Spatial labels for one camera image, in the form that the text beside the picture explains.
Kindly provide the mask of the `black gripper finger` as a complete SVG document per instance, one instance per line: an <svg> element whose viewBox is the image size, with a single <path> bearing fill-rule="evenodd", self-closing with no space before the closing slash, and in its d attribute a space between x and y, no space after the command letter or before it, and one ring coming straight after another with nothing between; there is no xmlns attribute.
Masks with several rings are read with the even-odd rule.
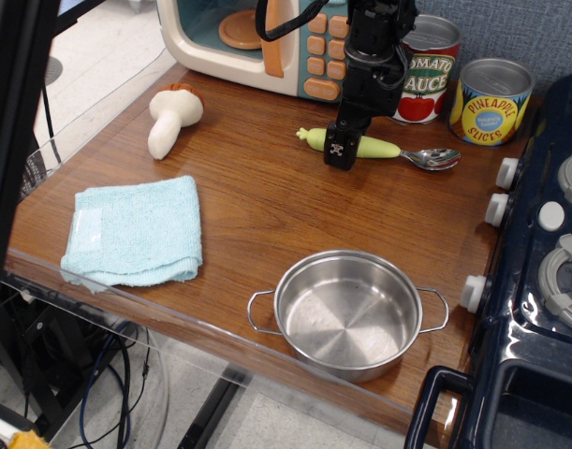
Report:
<svg viewBox="0 0 572 449"><path fill-rule="evenodd" d="M340 169L351 169L356 162L361 129L340 129L335 122L329 124L323 146L324 163Z"/></svg>

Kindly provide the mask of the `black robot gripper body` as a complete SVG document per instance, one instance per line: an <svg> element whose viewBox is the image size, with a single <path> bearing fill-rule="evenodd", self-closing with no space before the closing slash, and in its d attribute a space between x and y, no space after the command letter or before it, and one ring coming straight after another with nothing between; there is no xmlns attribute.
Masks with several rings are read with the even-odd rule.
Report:
<svg viewBox="0 0 572 449"><path fill-rule="evenodd" d="M381 54L345 47L348 69L335 121L343 132L364 133L373 117L392 117L397 111L411 63L411 51L393 46Z"/></svg>

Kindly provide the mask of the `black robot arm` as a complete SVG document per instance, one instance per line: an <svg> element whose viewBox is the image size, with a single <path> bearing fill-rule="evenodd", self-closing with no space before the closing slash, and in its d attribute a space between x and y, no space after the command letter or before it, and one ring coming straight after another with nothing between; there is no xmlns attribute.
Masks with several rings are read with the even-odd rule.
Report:
<svg viewBox="0 0 572 449"><path fill-rule="evenodd" d="M415 28L413 1L351 1L345 39L347 72L337 118L324 143L324 162L350 169L374 117L391 117L402 97L412 52L403 38Z"/></svg>

